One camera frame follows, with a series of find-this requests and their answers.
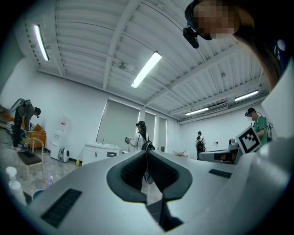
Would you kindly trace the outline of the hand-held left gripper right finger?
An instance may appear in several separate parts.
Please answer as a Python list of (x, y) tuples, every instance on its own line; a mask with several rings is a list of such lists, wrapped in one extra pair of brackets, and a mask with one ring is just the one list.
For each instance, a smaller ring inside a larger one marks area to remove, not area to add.
[(220, 163), (148, 152), (148, 170), (162, 193), (160, 220), (150, 235), (227, 234), (227, 216), (214, 209), (233, 169)]

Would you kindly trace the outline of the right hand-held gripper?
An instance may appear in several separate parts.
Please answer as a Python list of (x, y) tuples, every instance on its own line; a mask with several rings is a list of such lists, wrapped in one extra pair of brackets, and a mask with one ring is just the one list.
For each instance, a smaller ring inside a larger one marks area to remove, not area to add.
[(221, 154), (221, 151), (201, 152), (198, 159), (201, 161), (238, 163), (242, 155), (255, 152), (259, 147), (261, 147), (259, 137), (253, 127), (248, 127), (237, 137), (229, 140), (228, 153)]

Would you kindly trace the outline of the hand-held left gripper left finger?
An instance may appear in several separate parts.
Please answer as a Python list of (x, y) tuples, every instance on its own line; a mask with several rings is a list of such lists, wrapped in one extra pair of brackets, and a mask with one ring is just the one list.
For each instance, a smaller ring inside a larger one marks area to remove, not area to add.
[[(107, 184), (107, 172), (135, 153), (111, 157), (77, 168), (43, 191), (29, 206), (41, 226), (52, 235), (159, 235), (161, 227), (144, 203), (126, 202)], [(42, 219), (67, 190), (80, 193), (59, 226)]]

